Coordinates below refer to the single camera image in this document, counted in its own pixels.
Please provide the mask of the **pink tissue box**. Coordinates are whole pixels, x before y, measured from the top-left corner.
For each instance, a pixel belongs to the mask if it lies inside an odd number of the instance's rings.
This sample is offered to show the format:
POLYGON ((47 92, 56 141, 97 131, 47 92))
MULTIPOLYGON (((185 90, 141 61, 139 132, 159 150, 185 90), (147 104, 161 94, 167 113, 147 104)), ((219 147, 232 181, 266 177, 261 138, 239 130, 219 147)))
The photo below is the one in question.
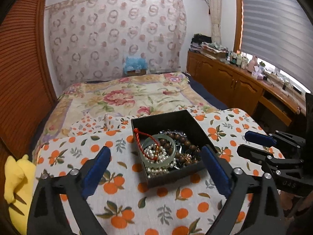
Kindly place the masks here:
POLYGON ((264 79, 263 72, 264 72, 264 67, 263 66, 254 66, 251 75, 256 80, 263 80, 264 79))

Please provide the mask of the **blue tissue box cover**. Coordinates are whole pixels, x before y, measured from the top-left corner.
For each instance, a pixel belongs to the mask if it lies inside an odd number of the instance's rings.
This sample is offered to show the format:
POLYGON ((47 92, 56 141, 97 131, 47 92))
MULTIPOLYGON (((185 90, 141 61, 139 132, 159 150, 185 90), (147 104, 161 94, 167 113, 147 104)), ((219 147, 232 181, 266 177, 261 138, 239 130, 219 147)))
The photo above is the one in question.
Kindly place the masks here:
POLYGON ((148 63, 141 57, 127 57, 124 62, 123 73, 126 76, 145 75, 148 69, 148 63))

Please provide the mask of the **floral bed blanket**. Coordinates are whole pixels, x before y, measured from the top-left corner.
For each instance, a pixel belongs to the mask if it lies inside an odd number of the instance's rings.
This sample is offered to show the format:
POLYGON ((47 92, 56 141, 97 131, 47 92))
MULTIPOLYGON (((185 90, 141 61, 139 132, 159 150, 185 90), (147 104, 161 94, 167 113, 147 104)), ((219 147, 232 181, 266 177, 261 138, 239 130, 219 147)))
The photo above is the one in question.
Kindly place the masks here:
POLYGON ((83 130, 72 125, 87 116, 157 115, 178 106, 198 106, 206 114, 226 108, 205 87, 182 72, 73 84, 39 126, 32 160, 37 160, 40 148, 50 140, 82 134, 83 130))

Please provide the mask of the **green jade bangle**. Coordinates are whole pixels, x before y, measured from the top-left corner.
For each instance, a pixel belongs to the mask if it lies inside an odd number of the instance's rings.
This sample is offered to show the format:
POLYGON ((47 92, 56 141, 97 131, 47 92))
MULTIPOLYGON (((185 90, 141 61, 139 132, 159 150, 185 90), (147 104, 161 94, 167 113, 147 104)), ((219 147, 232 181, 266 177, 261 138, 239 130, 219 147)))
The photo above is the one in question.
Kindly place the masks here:
POLYGON ((139 142, 139 155, 146 168, 173 168, 175 154, 174 140, 167 134, 155 134, 139 142))

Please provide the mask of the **beige wrapped pipe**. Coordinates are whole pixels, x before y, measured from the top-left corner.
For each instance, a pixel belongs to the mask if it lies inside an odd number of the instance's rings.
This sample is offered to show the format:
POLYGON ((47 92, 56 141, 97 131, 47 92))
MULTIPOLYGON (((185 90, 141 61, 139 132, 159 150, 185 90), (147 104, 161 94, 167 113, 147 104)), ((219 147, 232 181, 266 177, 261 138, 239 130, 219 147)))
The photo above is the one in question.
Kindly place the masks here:
POLYGON ((211 37, 213 42, 218 44, 221 44, 221 2, 222 0, 209 0, 211 37))

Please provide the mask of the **striped window blind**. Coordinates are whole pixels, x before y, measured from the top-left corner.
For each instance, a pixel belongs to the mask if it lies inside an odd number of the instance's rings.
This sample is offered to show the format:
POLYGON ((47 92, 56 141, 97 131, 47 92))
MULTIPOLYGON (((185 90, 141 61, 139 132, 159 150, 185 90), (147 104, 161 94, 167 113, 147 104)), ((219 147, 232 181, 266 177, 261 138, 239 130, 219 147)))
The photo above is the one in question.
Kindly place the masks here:
POLYGON ((297 0, 242 0, 241 50, 312 90, 312 24, 297 0))

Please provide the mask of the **black jewelry box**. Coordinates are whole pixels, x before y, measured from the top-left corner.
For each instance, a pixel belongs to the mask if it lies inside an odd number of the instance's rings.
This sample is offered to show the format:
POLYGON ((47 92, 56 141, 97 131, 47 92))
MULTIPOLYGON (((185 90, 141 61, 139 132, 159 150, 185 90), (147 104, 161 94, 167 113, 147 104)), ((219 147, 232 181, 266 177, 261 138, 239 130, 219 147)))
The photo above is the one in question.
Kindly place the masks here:
POLYGON ((202 148, 216 150, 187 110, 135 118, 131 126, 149 188, 174 183, 204 169, 202 148))

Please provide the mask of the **bottles on sideboard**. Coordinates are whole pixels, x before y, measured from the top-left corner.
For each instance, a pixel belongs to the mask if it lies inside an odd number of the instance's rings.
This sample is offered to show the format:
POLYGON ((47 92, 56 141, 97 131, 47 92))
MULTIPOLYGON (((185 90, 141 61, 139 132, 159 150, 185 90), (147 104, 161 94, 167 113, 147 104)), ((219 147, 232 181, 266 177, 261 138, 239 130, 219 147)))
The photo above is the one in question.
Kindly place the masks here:
POLYGON ((228 54, 228 61, 230 64, 236 65, 245 70, 248 66, 248 58, 243 56, 241 52, 230 51, 228 54))

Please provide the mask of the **brown louvered wardrobe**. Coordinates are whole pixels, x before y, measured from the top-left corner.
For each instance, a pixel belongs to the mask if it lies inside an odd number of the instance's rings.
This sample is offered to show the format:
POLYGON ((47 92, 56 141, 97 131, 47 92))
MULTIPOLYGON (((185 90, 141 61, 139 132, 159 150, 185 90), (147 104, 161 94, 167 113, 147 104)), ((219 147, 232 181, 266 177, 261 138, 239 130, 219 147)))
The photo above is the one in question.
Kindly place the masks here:
POLYGON ((56 102, 43 37, 45 0, 16 0, 1 24, 1 146, 21 158, 56 102))

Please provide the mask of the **circle pattern curtain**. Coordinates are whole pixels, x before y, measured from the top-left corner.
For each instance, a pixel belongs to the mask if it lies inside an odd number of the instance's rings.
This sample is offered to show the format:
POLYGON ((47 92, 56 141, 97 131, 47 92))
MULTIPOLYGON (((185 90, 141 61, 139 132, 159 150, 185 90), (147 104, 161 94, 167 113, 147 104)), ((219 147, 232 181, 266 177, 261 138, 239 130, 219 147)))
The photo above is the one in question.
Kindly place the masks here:
POLYGON ((187 16, 183 0, 67 0, 48 7, 58 84, 121 78, 127 57, 148 74, 181 69, 187 16))

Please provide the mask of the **orange print cloth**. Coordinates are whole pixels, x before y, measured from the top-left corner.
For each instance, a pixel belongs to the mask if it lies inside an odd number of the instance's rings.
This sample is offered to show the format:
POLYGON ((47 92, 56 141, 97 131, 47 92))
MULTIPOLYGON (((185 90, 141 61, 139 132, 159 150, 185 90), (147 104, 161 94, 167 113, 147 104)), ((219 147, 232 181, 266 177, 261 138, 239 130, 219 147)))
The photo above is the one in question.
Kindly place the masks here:
MULTIPOLYGON (((240 233, 284 234, 284 214, 273 177, 268 173, 261 177, 248 175, 242 168, 233 168, 226 160, 218 158, 212 142, 188 111, 137 118, 132 121, 132 128, 148 188, 170 185, 197 171, 207 170, 218 192, 227 199, 207 234, 230 234, 247 193, 253 193, 254 197, 240 233), (177 144, 165 133, 168 127, 182 132, 184 137, 202 148, 195 163, 176 168, 174 158, 179 152, 177 147, 161 163, 148 161, 144 149, 149 145, 158 143, 160 139, 169 141, 173 146, 177 144)), ((108 234, 108 229, 98 222, 90 209, 87 198, 95 193, 111 156, 110 149, 104 146, 93 159, 65 176, 52 177, 43 173, 31 203, 27 233, 72 234, 60 199, 64 194, 82 234, 108 234)))

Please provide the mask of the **pile of folded clothes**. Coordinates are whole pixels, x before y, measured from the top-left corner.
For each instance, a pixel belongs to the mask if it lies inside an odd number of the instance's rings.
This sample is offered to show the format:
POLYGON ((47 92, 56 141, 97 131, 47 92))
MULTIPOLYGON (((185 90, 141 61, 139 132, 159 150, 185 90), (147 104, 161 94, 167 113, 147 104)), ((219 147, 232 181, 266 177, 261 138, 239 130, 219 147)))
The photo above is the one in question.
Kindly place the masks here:
POLYGON ((213 59, 226 58, 229 50, 216 42, 211 37, 203 34, 194 34, 191 40, 189 51, 200 53, 213 59))

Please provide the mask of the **yellow plush toy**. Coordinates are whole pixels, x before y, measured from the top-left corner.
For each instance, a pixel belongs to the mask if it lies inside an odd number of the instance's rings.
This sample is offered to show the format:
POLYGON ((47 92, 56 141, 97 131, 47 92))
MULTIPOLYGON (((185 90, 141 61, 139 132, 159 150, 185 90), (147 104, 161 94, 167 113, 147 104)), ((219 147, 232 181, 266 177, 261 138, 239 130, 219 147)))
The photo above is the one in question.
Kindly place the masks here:
POLYGON ((4 199, 12 225, 20 234, 27 233, 35 171, 36 166, 27 154, 18 160, 9 156, 4 165, 4 199))

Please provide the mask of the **wooden sideboard cabinet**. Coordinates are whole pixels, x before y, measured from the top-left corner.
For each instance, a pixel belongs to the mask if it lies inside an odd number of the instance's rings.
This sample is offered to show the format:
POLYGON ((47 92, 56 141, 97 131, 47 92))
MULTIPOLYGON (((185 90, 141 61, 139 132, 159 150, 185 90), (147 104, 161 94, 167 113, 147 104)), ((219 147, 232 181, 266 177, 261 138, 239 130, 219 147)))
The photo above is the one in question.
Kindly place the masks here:
POLYGON ((236 66, 189 51, 187 72, 222 104, 246 111, 268 132, 299 129, 306 123, 305 109, 282 89, 236 66))

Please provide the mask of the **gold flower brooch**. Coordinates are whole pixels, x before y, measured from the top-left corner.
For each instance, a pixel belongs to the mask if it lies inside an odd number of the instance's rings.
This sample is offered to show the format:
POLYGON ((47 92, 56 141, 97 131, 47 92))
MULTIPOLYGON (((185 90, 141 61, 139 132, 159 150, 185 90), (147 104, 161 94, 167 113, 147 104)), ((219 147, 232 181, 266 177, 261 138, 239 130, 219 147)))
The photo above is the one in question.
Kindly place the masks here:
POLYGON ((197 163, 198 159, 196 156, 191 155, 189 153, 183 153, 182 157, 185 159, 185 163, 197 163))

